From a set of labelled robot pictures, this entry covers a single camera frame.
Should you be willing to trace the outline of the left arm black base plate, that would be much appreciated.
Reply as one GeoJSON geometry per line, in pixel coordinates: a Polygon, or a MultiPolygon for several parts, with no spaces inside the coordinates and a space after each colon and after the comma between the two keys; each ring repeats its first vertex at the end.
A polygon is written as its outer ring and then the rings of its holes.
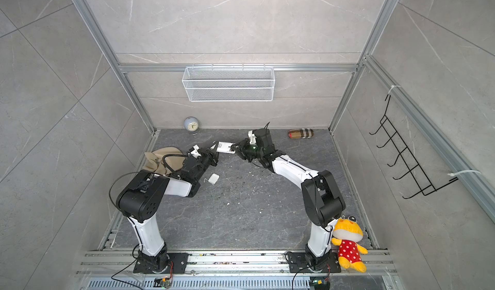
{"type": "Polygon", "coordinates": [[[148,256],[139,253],[133,273],[143,274],[183,274],[188,263],[188,253],[162,253],[148,256]]]}

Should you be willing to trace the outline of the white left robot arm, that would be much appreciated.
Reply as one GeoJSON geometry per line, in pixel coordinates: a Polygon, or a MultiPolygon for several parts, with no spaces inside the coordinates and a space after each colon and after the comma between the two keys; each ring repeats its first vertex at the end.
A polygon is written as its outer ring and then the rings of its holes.
{"type": "Polygon", "coordinates": [[[218,145],[194,146],[188,153],[168,147],[144,154],[147,163],[116,200],[117,209],[134,228],[141,254],[153,258],[166,251],[155,216],[162,198],[194,197],[206,170],[218,164],[218,145]]]}

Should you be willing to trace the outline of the white remote control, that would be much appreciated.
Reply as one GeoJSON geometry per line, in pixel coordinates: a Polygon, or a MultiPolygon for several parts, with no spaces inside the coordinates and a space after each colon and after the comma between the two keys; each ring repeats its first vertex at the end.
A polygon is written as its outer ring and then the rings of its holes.
{"type": "Polygon", "coordinates": [[[218,153],[235,154],[235,149],[232,148],[233,145],[234,143],[230,142],[218,142],[215,147],[218,153]]]}

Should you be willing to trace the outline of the white remote battery cover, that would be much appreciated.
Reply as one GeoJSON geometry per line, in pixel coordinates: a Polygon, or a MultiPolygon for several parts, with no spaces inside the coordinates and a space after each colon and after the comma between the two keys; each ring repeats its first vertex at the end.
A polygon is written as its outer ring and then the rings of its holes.
{"type": "Polygon", "coordinates": [[[218,182],[219,178],[220,176],[218,174],[213,173],[208,179],[208,182],[212,185],[215,185],[218,182]]]}

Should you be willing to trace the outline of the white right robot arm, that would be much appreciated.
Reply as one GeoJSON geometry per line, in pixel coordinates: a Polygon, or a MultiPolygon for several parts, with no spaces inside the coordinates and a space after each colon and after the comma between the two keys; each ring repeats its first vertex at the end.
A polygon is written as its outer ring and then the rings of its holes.
{"type": "Polygon", "coordinates": [[[311,221],[306,255],[320,259],[331,250],[331,235],[345,210],[345,201],[329,171],[316,171],[294,161],[273,144],[268,128],[253,130],[247,138],[233,144],[231,150],[243,160],[259,161],[271,172],[283,176],[300,188],[304,208],[311,221]]]}

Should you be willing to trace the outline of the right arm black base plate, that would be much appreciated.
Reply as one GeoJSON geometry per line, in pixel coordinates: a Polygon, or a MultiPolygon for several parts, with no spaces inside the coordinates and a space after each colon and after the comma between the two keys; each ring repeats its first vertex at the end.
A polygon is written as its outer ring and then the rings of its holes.
{"type": "Polygon", "coordinates": [[[311,253],[285,253],[286,262],[291,273],[340,273],[341,267],[337,254],[328,252],[320,258],[315,258],[311,253]]]}

